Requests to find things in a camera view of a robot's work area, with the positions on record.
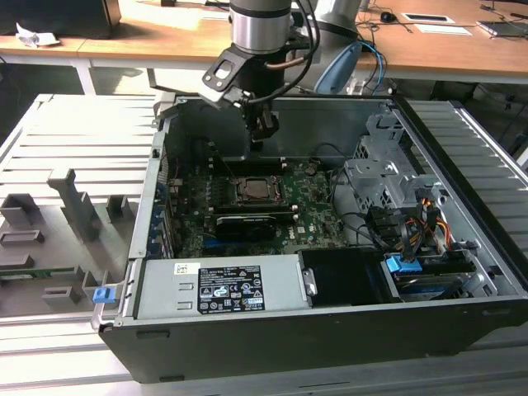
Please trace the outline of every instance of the blue latch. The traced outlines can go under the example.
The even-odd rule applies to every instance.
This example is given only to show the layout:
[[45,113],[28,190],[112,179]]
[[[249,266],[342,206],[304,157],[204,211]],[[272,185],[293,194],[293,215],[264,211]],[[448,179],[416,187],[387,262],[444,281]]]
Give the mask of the blue latch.
[[113,304],[116,303],[115,287],[98,287],[93,293],[92,301],[95,304]]
[[387,267],[389,268],[390,273],[394,272],[422,272],[422,265],[418,261],[417,258],[414,259],[412,262],[404,262],[402,261],[402,256],[399,254],[395,254],[391,257],[389,257],[386,261]]

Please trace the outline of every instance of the paper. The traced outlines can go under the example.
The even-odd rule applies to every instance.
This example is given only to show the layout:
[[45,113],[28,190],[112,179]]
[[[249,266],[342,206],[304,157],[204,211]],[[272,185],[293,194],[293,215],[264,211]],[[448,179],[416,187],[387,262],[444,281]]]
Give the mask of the paper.
[[415,27],[421,33],[439,33],[442,35],[471,35],[465,28],[457,26],[444,25],[422,25],[415,24]]
[[60,41],[57,40],[53,33],[35,33],[24,29],[18,23],[16,24],[16,30],[18,31],[15,35],[17,39],[31,48],[60,44]]

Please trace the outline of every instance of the aluminum profile table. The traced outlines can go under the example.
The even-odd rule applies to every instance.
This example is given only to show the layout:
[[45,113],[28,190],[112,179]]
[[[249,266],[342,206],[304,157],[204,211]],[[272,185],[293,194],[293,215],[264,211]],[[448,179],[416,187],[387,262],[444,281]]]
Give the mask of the aluminum profile table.
[[[150,136],[152,141],[152,104],[152,97],[38,97],[0,150],[0,191],[5,194],[23,185],[39,205],[56,205],[59,199],[44,188],[39,172],[48,172],[51,164],[75,163],[94,201],[107,198],[109,191],[102,191],[97,182],[111,177],[121,180],[115,189],[123,186],[138,200],[149,142],[137,138]],[[463,109],[441,102],[412,105],[505,227],[510,224],[509,209],[528,201],[526,178],[513,160]],[[71,150],[73,144],[64,145],[68,139],[81,146],[93,144]],[[10,172],[22,173],[12,177]],[[486,188],[490,182],[493,188]],[[519,226],[513,230],[512,235],[521,235]],[[17,396],[524,395],[528,325],[496,331],[458,356],[141,385],[92,330],[87,313],[8,318],[0,322],[0,367],[0,390]]]

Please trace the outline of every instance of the metal case frame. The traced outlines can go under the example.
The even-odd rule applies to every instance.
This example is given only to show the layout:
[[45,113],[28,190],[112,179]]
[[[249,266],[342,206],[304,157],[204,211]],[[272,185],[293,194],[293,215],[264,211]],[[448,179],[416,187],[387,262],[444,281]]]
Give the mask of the metal case frame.
[[[416,112],[401,98],[376,99],[387,101],[526,290],[525,255]],[[130,259],[134,260],[127,271],[128,288],[123,294],[121,314],[114,325],[101,326],[99,334],[140,383],[454,355],[492,330],[519,326],[528,318],[528,300],[523,291],[521,295],[492,299],[332,307],[295,315],[264,311],[238,317],[209,315],[199,321],[142,321],[135,318],[147,263],[142,257]]]

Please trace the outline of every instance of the desk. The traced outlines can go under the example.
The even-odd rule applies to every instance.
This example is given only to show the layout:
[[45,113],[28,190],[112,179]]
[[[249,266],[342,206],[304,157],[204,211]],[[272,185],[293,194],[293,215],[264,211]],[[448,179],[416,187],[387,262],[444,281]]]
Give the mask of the desk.
[[[477,20],[499,20],[479,9],[478,0],[378,0],[404,21],[400,12],[444,14],[456,25],[475,25]],[[121,25],[112,40],[62,39],[49,49],[24,47],[14,37],[0,37],[0,56],[8,63],[74,66],[85,93],[95,93],[90,75],[94,67],[174,68],[206,70],[230,44],[226,21],[202,19],[200,8],[161,8],[155,1],[120,0]],[[496,3],[505,16],[526,14],[526,6]],[[379,19],[380,10],[360,12],[358,21]],[[400,25],[380,24],[375,32],[379,49],[389,61],[389,78],[412,78],[473,83],[528,83],[528,43],[525,40],[490,40],[480,27],[468,27],[472,35],[421,33],[412,25],[408,33]],[[361,34],[370,39],[362,27]],[[375,65],[364,54],[358,73]]]

